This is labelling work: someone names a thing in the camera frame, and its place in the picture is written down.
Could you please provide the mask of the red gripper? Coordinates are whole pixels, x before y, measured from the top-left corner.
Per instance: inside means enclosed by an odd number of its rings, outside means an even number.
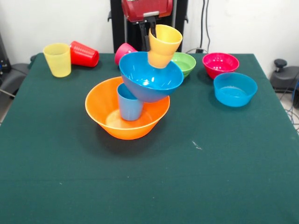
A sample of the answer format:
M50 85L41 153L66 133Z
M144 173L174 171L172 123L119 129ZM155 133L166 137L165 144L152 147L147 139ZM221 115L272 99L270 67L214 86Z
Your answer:
M169 16L173 8L173 0L122 0L121 6L126 19L130 22L140 22L142 51L150 51L148 31L145 18L149 17L150 30L156 37L156 18Z

